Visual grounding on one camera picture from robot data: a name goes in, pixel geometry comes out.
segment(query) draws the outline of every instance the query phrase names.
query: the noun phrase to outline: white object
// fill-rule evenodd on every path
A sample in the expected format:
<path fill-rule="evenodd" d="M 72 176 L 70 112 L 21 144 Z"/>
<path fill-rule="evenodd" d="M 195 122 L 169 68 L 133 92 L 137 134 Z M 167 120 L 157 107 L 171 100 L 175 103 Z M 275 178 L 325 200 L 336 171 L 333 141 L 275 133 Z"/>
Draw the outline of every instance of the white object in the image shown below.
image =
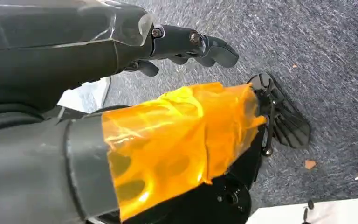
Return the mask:
<path fill-rule="evenodd" d="M 110 86 L 110 77 L 101 78 L 93 83 L 83 83 L 82 86 L 66 90 L 58 105 L 84 113 L 92 113 L 103 108 Z"/>
<path fill-rule="evenodd" d="M 258 209 L 246 224 L 302 224 L 307 204 L 294 204 Z M 319 202 L 309 210 L 311 224 L 358 224 L 358 199 Z"/>

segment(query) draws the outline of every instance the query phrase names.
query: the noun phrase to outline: robotic hand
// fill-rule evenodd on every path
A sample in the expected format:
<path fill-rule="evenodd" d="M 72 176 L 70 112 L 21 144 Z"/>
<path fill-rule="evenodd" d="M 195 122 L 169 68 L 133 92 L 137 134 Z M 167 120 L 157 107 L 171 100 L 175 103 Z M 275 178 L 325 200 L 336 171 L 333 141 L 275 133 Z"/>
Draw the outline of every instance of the robotic hand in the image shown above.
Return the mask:
<path fill-rule="evenodd" d="M 155 59 L 224 67 L 238 61 L 219 38 L 153 20 L 140 7 L 111 0 L 1 0 L 0 104 L 45 112 L 84 82 L 123 70 L 154 76 Z"/>

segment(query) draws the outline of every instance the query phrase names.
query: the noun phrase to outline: metal screw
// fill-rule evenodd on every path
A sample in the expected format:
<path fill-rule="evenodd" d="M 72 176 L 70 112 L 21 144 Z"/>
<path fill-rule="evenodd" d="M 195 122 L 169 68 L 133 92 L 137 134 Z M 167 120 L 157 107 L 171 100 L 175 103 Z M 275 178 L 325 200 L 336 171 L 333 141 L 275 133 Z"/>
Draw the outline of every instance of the metal screw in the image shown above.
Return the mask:
<path fill-rule="evenodd" d="M 274 151 L 273 151 L 271 148 L 269 148 L 269 149 L 267 149 L 267 150 L 266 150 L 266 149 L 263 149 L 263 150 L 262 150 L 262 154 L 263 154 L 264 157 L 270 157 L 273 152 L 274 152 Z"/>
<path fill-rule="evenodd" d="M 190 31 L 190 42 L 193 44 L 199 44 L 200 43 L 200 35 L 197 31 L 192 30 Z"/>
<path fill-rule="evenodd" d="M 161 31 L 161 29 L 155 28 L 155 29 L 151 30 L 151 35 L 155 38 L 158 38 L 158 37 L 163 36 L 163 32 Z"/>

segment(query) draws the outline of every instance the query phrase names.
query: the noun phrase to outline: orange tape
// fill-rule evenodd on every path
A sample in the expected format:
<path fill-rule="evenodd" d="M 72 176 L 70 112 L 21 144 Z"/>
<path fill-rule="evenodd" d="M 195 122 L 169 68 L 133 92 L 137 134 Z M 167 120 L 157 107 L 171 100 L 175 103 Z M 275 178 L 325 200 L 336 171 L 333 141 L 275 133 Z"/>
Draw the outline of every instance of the orange tape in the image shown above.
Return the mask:
<path fill-rule="evenodd" d="M 258 108 L 250 84 L 199 84 L 104 112 L 122 221 L 222 175 L 249 148 Z"/>

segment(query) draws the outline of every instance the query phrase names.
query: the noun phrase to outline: clear plastic cover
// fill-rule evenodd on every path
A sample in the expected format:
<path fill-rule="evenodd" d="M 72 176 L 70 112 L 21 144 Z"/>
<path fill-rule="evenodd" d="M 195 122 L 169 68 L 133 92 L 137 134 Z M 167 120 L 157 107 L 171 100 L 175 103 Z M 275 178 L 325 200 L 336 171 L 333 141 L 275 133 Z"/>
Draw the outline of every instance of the clear plastic cover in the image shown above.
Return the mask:
<path fill-rule="evenodd" d="M 142 46 L 154 18 L 112 0 L 0 0 L 0 49 L 117 41 Z"/>

